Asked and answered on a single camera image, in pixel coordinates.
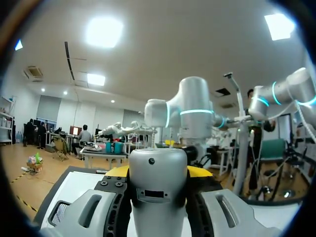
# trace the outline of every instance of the fluorescent light panel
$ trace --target fluorescent light panel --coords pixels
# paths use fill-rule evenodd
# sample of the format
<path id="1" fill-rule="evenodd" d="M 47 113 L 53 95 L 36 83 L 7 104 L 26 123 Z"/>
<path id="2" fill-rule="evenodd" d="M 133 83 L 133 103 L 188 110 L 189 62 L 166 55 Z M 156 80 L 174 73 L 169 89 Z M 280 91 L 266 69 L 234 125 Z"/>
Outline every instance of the fluorescent light panel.
<path id="1" fill-rule="evenodd" d="M 105 76 L 97 75 L 97 74 L 87 74 L 88 83 L 93 85 L 104 85 Z"/>
<path id="2" fill-rule="evenodd" d="M 88 44 L 113 48 L 123 30 L 123 24 L 111 17 L 98 17 L 91 20 L 87 30 Z"/>
<path id="3" fill-rule="evenodd" d="M 15 51 L 17 51 L 17 50 L 19 50 L 19 49 L 21 49 L 21 48 L 23 48 L 23 45 L 22 45 L 22 43 L 21 43 L 21 40 L 19 39 L 18 43 L 17 43 L 16 46 L 15 46 Z"/>
<path id="4" fill-rule="evenodd" d="M 289 39 L 295 25 L 283 14 L 265 16 L 272 40 Z"/>

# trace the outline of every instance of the robotic arm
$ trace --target robotic arm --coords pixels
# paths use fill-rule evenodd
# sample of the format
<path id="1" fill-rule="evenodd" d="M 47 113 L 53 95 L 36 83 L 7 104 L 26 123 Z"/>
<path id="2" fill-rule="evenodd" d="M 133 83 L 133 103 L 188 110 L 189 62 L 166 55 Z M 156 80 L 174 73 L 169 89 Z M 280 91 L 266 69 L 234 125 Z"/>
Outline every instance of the robotic arm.
<path id="1" fill-rule="evenodd" d="M 249 114 L 257 120 L 267 119 L 271 104 L 282 105 L 296 101 L 307 123 L 316 128 L 316 90 L 306 68 L 300 68 L 285 80 L 268 86 L 256 86 L 249 107 Z"/>

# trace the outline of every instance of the chair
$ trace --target chair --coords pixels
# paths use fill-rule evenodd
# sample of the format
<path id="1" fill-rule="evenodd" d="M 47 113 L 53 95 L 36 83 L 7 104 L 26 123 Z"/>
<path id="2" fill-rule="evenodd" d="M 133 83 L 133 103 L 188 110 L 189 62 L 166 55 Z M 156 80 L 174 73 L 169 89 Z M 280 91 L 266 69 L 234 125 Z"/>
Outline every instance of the chair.
<path id="1" fill-rule="evenodd" d="M 260 162 L 281 161 L 285 152 L 284 139 L 274 139 L 262 142 Z"/>
<path id="2" fill-rule="evenodd" d="M 63 139 L 61 136 L 59 135 L 55 135 L 52 138 L 55 146 L 54 146 L 54 150 L 56 152 L 56 154 L 58 155 L 59 159 L 61 161 L 64 161 L 65 158 L 67 157 L 67 143 L 65 141 L 65 139 Z"/>
<path id="3" fill-rule="evenodd" d="M 285 156 L 285 140 L 284 139 L 274 139 L 266 140 L 262 142 L 261 148 L 261 163 L 276 162 L 277 164 L 282 162 Z M 266 194 L 270 194 L 273 190 L 277 189 L 277 185 L 274 189 L 269 186 L 270 178 L 276 176 L 275 170 L 266 170 L 263 174 L 264 181 L 259 193 L 257 194 L 257 199 L 263 193 L 265 199 Z"/>

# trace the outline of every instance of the shelf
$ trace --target shelf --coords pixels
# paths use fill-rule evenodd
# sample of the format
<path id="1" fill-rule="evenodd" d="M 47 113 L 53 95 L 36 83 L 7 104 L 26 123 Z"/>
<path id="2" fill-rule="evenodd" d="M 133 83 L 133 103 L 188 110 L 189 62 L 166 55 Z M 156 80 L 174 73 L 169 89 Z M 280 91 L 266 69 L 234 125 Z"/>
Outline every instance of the shelf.
<path id="1" fill-rule="evenodd" d="M 1 129 L 12 130 L 12 128 L 10 128 L 10 127 L 2 127 L 2 126 L 0 126 L 0 128 L 1 128 Z"/>
<path id="2" fill-rule="evenodd" d="M 2 99 L 5 100 L 6 102 L 13 103 L 13 101 L 11 101 L 11 100 L 9 100 L 7 98 L 4 98 L 3 96 L 2 96 Z"/>
<path id="3" fill-rule="evenodd" d="M 11 142 L 10 139 L 0 140 L 0 142 Z"/>
<path id="4" fill-rule="evenodd" d="M 0 115 L 6 116 L 6 117 L 8 117 L 8 118 L 13 118 L 13 116 L 8 115 L 8 114 L 6 114 L 6 113 L 4 113 L 4 112 L 0 112 Z"/>

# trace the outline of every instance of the desk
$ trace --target desk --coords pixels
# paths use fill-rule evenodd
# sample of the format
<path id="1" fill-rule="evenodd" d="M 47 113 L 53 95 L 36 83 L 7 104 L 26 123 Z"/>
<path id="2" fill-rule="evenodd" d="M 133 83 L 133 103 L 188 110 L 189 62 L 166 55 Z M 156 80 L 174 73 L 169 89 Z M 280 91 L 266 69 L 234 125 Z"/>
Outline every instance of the desk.
<path id="1" fill-rule="evenodd" d="M 53 133 L 53 132 L 46 132 L 46 145 L 47 144 L 50 144 L 50 141 L 51 141 L 51 136 L 52 135 L 56 135 L 56 133 Z"/>
<path id="2" fill-rule="evenodd" d="M 123 153 L 122 154 L 107 153 L 105 151 L 105 149 L 102 149 L 99 152 L 94 152 L 94 151 L 88 151 L 85 148 L 83 148 L 80 151 L 80 154 L 82 155 L 82 158 L 84 159 L 84 167 L 85 168 L 92 168 L 92 159 L 91 159 L 91 162 L 89 162 L 90 157 L 104 157 L 104 158 L 107 158 L 110 162 L 110 170 L 112 169 L 112 160 L 119 159 L 119 162 L 117 162 L 118 167 L 119 167 L 122 159 L 126 158 L 126 155 L 127 155 L 127 154 L 123 154 Z"/>
<path id="3" fill-rule="evenodd" d="M 69 154 L 72 151 L 72 143 L 74 142 L 74 139 L 77 139 L 76 135 L 66 135 L 66 143 L 69 146 Z"/>

